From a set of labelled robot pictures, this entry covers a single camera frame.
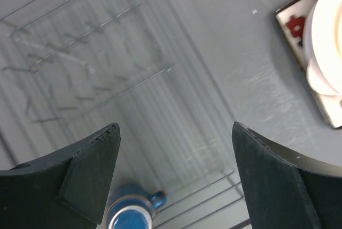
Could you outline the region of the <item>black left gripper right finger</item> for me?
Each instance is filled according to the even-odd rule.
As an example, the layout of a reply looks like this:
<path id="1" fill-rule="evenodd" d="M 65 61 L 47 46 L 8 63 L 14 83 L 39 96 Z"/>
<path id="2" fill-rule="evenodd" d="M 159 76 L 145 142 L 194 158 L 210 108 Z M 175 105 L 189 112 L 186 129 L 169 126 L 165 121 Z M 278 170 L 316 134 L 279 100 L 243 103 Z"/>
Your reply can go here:
<path id="1" fill-rule="evenodd" d="M 265 138 L 242 123 L 232 145 L 253 228 L 341 228 L 341 167 Z"/>

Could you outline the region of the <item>blue ceramic mug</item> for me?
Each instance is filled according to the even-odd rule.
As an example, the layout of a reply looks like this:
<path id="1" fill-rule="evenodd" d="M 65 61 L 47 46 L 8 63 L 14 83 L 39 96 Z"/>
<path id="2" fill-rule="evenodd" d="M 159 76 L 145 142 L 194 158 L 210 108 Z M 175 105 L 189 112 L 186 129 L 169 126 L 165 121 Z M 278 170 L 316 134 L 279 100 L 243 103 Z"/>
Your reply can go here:
<path id="1" fill-rule="evenodd" d="M 137 184 L 122 185 L 109 198 L 104 228 L 152 229 L 156 211 L 166 202 L 167 196 L 163 191 L 150 194 Z"/>

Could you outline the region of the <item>square floral ceramic plate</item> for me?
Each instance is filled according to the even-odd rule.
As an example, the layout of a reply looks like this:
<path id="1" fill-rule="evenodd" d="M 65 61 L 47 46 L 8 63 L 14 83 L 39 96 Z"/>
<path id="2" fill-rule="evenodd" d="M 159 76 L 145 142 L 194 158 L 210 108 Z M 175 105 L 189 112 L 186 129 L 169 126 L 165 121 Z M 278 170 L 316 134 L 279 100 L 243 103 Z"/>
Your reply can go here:
<path id="1" fill-rule="evenodd" d="M 292 0 L 275 12 L 275 17 L 300 70 L 306 75 L 307 58 L 302 46 L 305 20 L 317 0 Z M 321 95 L 310 90 L 324 120 L 341 129 L 341 97 Z"/>

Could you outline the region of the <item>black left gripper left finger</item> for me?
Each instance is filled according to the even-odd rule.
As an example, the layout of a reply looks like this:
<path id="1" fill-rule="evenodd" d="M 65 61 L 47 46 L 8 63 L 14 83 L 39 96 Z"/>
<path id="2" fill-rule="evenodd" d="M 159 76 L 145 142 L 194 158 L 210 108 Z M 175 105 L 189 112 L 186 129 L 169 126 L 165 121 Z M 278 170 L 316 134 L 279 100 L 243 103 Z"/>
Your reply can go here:
<path id="1" fill-rule="evenodd" d="M 96 228 L 120 147 L 111 123 L 43 157 L 1 171 L 1 228 Z"/>

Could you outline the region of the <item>cream round plate with drawing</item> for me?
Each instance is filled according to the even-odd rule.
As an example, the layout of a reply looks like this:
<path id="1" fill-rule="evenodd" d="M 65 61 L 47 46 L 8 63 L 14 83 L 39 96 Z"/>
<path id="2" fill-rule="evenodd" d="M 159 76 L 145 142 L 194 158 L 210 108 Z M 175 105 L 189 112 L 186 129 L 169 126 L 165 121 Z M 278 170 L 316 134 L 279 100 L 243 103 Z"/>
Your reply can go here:
<path id="1" fill-rule="evenodd" d="M 329 84 L 341 93 L 341 0 L 318 0 L 312 43 L 316 61 Z"/>

